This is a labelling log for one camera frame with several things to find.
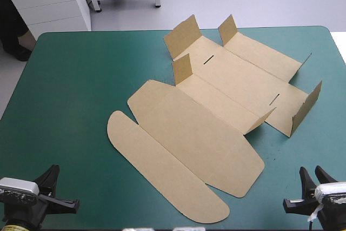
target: person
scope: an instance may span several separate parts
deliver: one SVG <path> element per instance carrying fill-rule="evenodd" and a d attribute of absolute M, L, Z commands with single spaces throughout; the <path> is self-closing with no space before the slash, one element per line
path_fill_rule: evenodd
<path fill-rule="evenodd" d="M 5 52 L 27 61 L 36 40 L 11 0 L 0 0 L 0 40 Z"/>

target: cardboard tab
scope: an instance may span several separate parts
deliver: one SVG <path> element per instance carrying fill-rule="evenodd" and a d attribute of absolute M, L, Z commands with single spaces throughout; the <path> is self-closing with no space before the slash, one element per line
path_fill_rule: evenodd
<path fill-rule="evenodd" d="M 301 108 L 299 109 L 298 113 L 293 117 L 292 120 L 292 131 L 293 132 L 298 128 L 300 123 L 303 121 L 305 116 L 308 114 L 312 106 L 316 103 L 318 96 L 320 95 L 322 87 L 322 81 L 316 86 L 313 92 L 310 93 L 310 95 L 307 97 Z"/>
<path fill-rule="evenodd" d="M 113 146 L 183 215 L 198 223 L 215 223 L 228 206 L 177 158 L 122 112 L 108 121 Z"/>
<path fill-rule="evenodd" d="M 220 33 L 222 43 L 225 46 L 238 32 L 232 15 L 227 17 L 227 19 L 218 27 L 218 31 Z"/>
<path fill-rule="evenodd" d="M 263 124 L 266 119 L 270 116 L 270 114 L 274 111 L 275 108 L 271 109 L 268 113 L 264 114 L 262 117 L 260 117 L 251 127 L 250 129 L 248 129 L 245 134 L 250 133 L 252 130 L 254 130 L 255 128 L 259 127 L 261 124 Z"/>
<path fill-rule="evenodd" d="M 142 97 L 153 96 L 153 89 L 157 93 L 152 106 L 137 109 L 143 106 Z M 147 133 L 217 189 L 243 197 L 264 168 L 262 159 L 238 130 L 176 87 L 147 81 L 128 104 Z"/>
<path fill-rule="evenodd" d="M 195 15 L 192 15 L 166 35 L 164 41 L 174 59 L 201 36 Z"/>
<path fill-rule="evenodd" d="M 178 85 L 192 75 L 190 56 L 186 54 L 172 63 L 175 84 Z"/>

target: green tabletop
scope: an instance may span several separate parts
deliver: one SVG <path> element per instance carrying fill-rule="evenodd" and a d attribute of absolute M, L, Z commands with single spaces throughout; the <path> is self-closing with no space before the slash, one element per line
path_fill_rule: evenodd
<path fill-rule="evenodd" d="M 81 207 L 77 215 L 47 216 L 43 228 L 201 226 L 161 196 L 114 149 L 106 132 L 115 110 L 134 119 L 127 99 L 144 82 L 174 84 L 163 42 L 168 32 L 64 32 L 39 38 L 0 121 L 0 177 L 33 180 L 50 165 L 60 165 L 57 197 L 78 198 Z M 298 61 L 312 53 L 291 83 L 306 92 L 321 79 L 323 86 L 291 138 L 268 124 L 246 136 L 265 169 L 242 199 L 212 188 L 231 213 L 226 220 L 205 226 L 306 229 L 307 217 L 285 214 L 282 201 L 300 198 L 300 166 L 314 175 L 320 165 L 334 178 L 346 180 L 346 67 L 324 27 L 241 32 Z M 221 43 L 217 30 L 203 34 Z"/>

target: black pants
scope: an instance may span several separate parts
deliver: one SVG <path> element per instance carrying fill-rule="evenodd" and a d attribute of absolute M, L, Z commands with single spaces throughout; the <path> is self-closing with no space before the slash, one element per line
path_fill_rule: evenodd
<path fill-rule="evenodd" d="M 28 32 L 28 27 L 11 0 L 0 0 L 0 40 L 4 50 L 18 47 L 18 37 Z"/>

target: black shoe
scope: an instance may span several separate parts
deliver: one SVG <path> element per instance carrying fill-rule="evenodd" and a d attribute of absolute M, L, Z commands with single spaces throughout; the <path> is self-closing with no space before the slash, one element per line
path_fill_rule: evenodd
<path fill-rule="evenodd" d="M 21 62 L 26 62 L 30 58 L 31 51 L 21 45 L 18 45 L 14 49 L 5 49 L 4 51 L 8 54 L 15 56 L 15 58 Z"/>

